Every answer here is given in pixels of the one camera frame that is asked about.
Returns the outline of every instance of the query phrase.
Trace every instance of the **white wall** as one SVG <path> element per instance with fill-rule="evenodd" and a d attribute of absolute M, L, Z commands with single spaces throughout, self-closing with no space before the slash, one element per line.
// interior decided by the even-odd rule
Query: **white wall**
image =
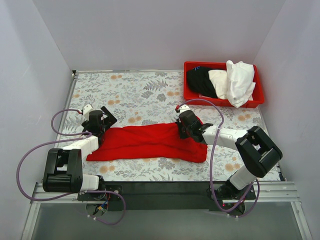
<path fill-rule="evenodd" d="M 252 63 L 285 0 L 33 0 L 71 69 Z"/>
<path fill-rule="evenodd" d="M 315 240 L 320 239 L 319 13 L 318 0 L 287 0 L 254 60 L 268 131 L 283 151 L 281 169 L 297 186 Z"/>
<path fill-rule="evenodd" d="M 0 22 L 0 239 L 16 240 L 30 206 L 17 188 L 16 168 L 25 152 L 55 138 L 50 120 L 64 107 L 71 72 L 32 0 L 0 0 Z M 29 194 L 50 147 L 22 165 Z"/>

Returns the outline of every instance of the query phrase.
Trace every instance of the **red fabric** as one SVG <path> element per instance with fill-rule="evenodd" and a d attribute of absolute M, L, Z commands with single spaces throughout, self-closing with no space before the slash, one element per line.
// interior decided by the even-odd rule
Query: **red fabric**
<path fill-rule="evenodd" d="M 102 146 L 87 161 L 165 157 L 203 163 L 207 158 L 207 145 L 180 139 L 175 123 L 112 127 L 103 137 Z"/>

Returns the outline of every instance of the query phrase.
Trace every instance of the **red box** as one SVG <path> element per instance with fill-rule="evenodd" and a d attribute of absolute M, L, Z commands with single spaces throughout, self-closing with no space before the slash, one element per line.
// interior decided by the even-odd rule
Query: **red box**
<path fill-rule="evenodd" d="M 187 71 L 195 68 L 195 67 L 207 67 L 212 69 L 222 69 L 227 70 L 227 64 L 222 62 L 201 62 L 201 61 L 186 61 L 184 63 L 184 81 L 183 81 L 183 97 L 184 99 L 205 99 L 209 102 L 213 103 L 216 106 L 221 107 L 233 107 L 227 99 L 219 99 L 219 98 L 211 98 L 206 96 L 199 96 L 199 93 L 191 91 L 187 84 Z M 254 68 L 254 77 L 253 82 L 255 83 L 255 87 L 252 93 L 253 100 L 248 100 L 245 104 L 241 106 L 241 108 L 256 108 L 259 104 L 263 104 L 265 102 L 264 93 L 262 90 L 262 85 L 260 82 L 260 77 L 258 74 L 258 69 L 256 65 L 253 65 Z M 188 103 L 190 105 L 210 105 L 205 101 L 193 101 Z"/>

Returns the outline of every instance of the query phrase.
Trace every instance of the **floral tablecloth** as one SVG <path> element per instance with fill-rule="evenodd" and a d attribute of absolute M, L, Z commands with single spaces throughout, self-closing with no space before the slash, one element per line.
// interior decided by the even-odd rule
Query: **floral tablecloth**
<path fill-rule="evenodd" d="M 124 127 L 175 122 L 178 115 L 174 109 L 182 102 L 183 72 L 180 71 L 80 73 L 69 107 L 82 109 L 91 104 L 100 109 L 106 106 L 118 119 L 114 127 Z M 190 107 L 205 123 L 219 124 L 221 121 L 213 107 Z M 221 107 L 221 111 L 225 118 L 224 128 L 249 129 L 254 125 L 265 128 L 257 108 Z M 69 112 L 63 123 L 63 133 L 81 132 L 83 121 L 80 115 Z M 204 163 L 158 157 L 84 161 L 82 168 L 83 173 L 102 175 L 106 181 L 208 181 L 211 149 L 208 147 Z M 242 165 L 238 152 L 218 146 L 214 155 L 214 180 L 227 180 Z M 263 180 L 280 180 L 277 168 L 274 167 Z"/>

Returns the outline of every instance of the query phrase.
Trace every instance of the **black cloth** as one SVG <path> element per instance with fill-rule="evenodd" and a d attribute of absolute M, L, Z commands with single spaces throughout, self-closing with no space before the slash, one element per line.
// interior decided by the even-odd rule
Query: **black cloth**
<path fill-rule="evenodd" d="M 210 67 L 197 66 L 186 72 L 186 82 L 191 91 L 203 96 L 217 99 L 216 90 L 209 79 Z"/>

